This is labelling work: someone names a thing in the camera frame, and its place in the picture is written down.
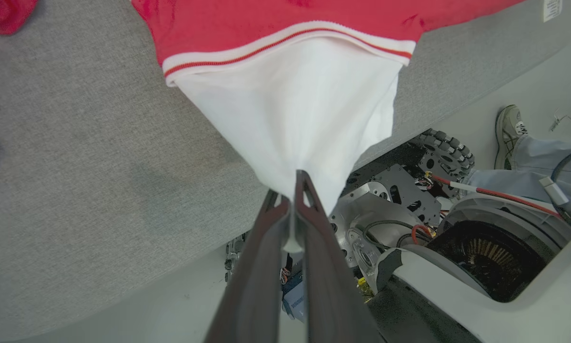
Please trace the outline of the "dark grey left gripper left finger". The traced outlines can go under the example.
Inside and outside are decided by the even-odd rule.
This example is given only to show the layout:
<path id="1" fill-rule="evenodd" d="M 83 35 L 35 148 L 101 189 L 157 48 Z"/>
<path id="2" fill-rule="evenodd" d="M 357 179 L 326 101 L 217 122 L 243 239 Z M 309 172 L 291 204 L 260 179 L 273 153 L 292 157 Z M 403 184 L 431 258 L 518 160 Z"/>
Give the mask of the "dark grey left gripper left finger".
<path id="1" fill-rule="evenodd" d="M 275 343 L 289 200 L 268 191 L 205 337 L 207 343 Z"/>

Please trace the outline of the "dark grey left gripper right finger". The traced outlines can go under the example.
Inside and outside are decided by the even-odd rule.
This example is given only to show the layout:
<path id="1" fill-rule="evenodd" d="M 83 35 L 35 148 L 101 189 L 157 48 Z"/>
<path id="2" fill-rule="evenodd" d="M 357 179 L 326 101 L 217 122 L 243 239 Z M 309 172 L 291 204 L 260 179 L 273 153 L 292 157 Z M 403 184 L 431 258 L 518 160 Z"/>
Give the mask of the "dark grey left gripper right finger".
<path id="1" fill-rule="evenodd" d="M 296 172 L 295 239 L 303 249 L 305 310 L 310 343 L 381 343 L 375 320 L 306 171 Z"/>

